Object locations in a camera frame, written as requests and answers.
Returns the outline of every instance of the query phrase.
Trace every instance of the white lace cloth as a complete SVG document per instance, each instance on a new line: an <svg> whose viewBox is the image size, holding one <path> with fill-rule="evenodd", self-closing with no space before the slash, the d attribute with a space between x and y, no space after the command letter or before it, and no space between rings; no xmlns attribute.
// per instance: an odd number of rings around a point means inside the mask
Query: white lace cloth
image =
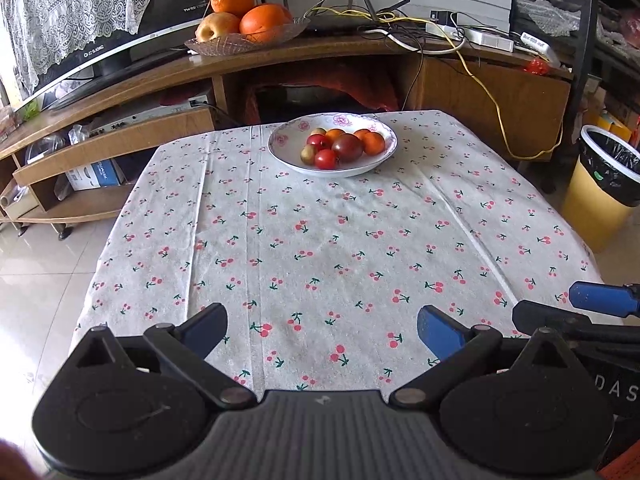
<svg viewBox="0 0 640 480"><path fill-rule="evenodd" d="M31 93L41 74L114 30L136 34L149 0L0 0L17 78Z"/></svg>

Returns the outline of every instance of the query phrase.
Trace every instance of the trash can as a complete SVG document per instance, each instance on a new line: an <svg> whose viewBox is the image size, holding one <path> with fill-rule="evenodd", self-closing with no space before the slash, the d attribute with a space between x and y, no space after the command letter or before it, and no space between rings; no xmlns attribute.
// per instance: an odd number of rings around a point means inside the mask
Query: trash can
<svg viewBox="0 0 640 480"><path fill-rule="evenodd" d="M640 153L597 126L584 126L562 216L594 252L602 251L640 204Z"/></svg>

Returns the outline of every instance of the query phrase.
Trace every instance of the table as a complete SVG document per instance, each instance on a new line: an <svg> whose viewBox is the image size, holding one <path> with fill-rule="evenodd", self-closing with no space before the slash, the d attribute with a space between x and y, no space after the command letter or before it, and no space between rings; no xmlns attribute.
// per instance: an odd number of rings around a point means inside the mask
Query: table
<svg viewBox="0 0 640 480"><path fill-rule="evenodd" d="M462 124L437 110L376 117L398 134L396 154L335 182L275 160L276 124L159 148L100 256L74 342L103 323L115 335L178 325L219 301L228 333L207 361L258 396L387 396L437 362L416 332L424 304L520 337L517 301L571 308L573 282L600 281L559 214Z"/></svg>

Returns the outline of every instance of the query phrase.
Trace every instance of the fruit bowl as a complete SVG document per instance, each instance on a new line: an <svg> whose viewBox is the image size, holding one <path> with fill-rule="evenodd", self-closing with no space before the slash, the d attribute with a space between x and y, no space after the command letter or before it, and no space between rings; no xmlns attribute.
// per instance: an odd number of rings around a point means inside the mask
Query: fruit bowl
<svg viewBox="0 0 640 480"><path fill-rule="evenodd" d="M254 34L227 34L209 41L196 39L186 41L185 46L203 56L230 56L231 54L244 54L252 50L259 50L285 41L292 40L300 35L309 20L306 18L294 18L293 23L270 28L264 32Z"/></svg>
<svg viewBox="0 0 640 480"><path fill-rule="evenodd" d="M385 139L385 149L375 156L362 155L353 162L340 164L336 170L318 170L300 160L300 152L314 128L340 128L348 134L366 128ZM272 131L268 142L269 152L285 166L305 175L319 178L354 176L373 170L387 160L398 147L398 138L386 124L367 116L346 113L322 113L299 117L284 123Z"/></svg>

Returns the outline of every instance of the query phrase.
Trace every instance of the black trash bag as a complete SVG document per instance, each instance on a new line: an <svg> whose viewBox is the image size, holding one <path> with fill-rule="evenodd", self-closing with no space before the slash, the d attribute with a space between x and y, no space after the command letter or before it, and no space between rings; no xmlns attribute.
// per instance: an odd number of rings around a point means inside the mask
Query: black trash bag
<svg viewBox="0 0 640 480"><path fill-rule="evenodd" d="M596 126L582 129L578 145L580 162L601 190L628 207L640 204L640 153Z"/></svg>

